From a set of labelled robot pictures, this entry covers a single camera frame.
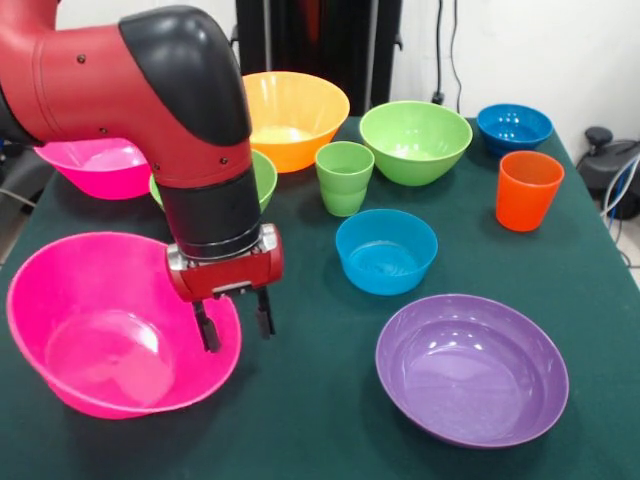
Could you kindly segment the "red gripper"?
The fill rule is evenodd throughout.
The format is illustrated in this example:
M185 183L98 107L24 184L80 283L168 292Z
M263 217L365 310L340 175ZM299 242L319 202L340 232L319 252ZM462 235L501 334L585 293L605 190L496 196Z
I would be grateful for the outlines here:
M254 289L258 300L256 319L261 337L275 335L275 325L267 285L281 279L284 254L279 239L266 239L259 250L210 263L190 262L175 244L169 246L169 277L178 294L193 302L192 309L204 349L216 353L220 339L214 321L207 315L202 300L238 289Z

